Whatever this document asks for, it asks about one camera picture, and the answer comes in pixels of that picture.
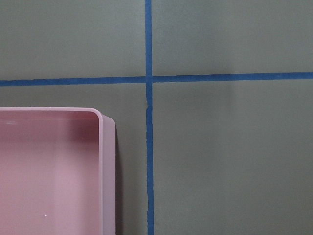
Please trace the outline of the pink plastic bin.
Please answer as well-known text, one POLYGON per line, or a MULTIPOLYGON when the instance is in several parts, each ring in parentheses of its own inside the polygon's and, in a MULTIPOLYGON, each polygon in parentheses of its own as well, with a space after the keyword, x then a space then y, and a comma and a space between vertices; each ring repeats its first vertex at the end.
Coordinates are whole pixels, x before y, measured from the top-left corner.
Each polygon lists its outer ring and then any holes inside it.
POLYGON ((115 234, 114 120, 94 108, 1 108, 0 232, 115 234))

